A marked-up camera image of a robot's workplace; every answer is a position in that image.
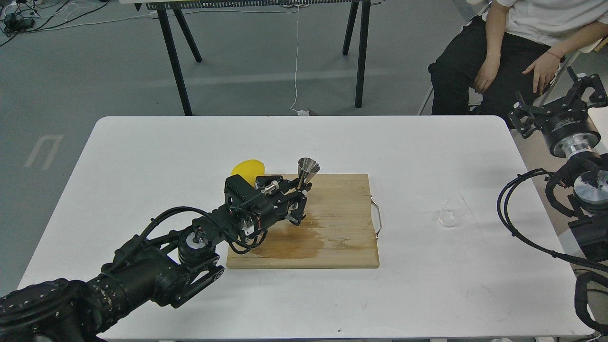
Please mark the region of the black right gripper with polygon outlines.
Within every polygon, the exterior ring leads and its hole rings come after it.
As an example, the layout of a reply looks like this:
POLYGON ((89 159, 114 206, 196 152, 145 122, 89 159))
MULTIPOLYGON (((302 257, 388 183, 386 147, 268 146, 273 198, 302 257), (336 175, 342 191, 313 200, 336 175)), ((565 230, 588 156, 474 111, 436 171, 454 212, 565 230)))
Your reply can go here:
POLYGON ((590 152, 601 141, 601 134, 591 120, 589 111, 575 109, 580 109, 583 105, 586 108, 604 108, 608 104, 607 92, 599 74, 576 74, 570 66, 566 70, 572 86, 559 99, 559 109, 565 111, 547 119, 549 110, 526 104, 523 95, 516 91, 517 101, 507 115, 524 139, 541 129, 549 153, 558 158, 590 152))

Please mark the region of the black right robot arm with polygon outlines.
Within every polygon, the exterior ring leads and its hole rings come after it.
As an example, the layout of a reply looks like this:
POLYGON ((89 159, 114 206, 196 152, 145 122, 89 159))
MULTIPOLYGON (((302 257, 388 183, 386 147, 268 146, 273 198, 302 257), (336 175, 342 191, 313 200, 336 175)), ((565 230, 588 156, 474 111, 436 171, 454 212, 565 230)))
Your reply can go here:
POLYGON ((526 104, 518 96, 508 113, 515 132, 523 139, 535 132, 543 135, 549 153, 564 158, 558 171, 537 168, 519 174, 499 193, 497 214, 511 235, 553 258, 586 268, 576 277, 575 313, 591 329, 607 335, 607 325, 595 321, 588 308, 589 284, 607 286, 607 155, 594 149, 601 134, 590 118, 591 108, 607 106, 607 93, 597 74, 585 76, 567 68, 573 84, 565 96, 543 106, 526 104), (569 217, 571 234, 583 257, 567 255, 541 247, 526 238, 508 214, 510 197, 517 186, 534 177, 545 178, 545 197, 549 205, 569 217))

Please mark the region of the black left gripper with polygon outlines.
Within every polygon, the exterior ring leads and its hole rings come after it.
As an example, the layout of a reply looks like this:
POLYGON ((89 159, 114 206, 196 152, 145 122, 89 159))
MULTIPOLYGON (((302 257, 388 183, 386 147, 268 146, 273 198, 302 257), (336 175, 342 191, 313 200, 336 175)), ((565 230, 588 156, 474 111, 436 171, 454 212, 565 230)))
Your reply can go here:
POLYGON ((255 238, 284 219, 299 226, 305 218, 304 191, 311 188, 312 182, 298 177, 290 180, 282 175, 258 176, 254 187, 239 175, 228 177, 225 200, 235 232, 239 238, 255 238))

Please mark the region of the person's left hand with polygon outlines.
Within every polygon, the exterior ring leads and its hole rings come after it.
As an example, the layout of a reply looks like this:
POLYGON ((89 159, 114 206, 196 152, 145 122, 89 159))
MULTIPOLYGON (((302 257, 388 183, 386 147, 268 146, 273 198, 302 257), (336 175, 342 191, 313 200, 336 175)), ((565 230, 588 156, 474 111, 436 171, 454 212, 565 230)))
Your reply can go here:
POLYGON ((546 87, 549 86, 558 71, 563 58, 563 54, 548 50, 522 72, 524 75, 532 73, 532 91, 535 94, 542 95, 545 92, 546 87))

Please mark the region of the person's right hand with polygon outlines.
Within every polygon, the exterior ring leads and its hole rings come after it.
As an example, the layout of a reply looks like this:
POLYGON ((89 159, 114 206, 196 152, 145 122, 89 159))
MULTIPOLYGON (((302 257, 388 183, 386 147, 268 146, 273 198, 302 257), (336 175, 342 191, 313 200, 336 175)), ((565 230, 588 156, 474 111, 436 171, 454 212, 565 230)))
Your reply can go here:
POLYGON ((500 56, 486 57, 474 78, 473 89, 484 94, 495 80, 500 67, 500 56))

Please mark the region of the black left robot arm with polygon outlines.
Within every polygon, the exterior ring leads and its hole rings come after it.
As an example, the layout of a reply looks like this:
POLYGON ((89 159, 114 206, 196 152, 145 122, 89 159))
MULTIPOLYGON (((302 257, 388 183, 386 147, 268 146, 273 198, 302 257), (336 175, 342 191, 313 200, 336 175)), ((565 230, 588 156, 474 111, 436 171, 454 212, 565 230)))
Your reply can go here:
POLYGON ((166 210, 115 251, 92 280, 59 278, 3 296, 1 340, 97 342, 98 334, 144 303, 176 309, 222 276, 218 244, 227 242, 243 255, 260 246, 275 223, 300 225, 311 188, 308 176, 261 176, 253 185, 239 175, 228 177, 219 208, 166 210))

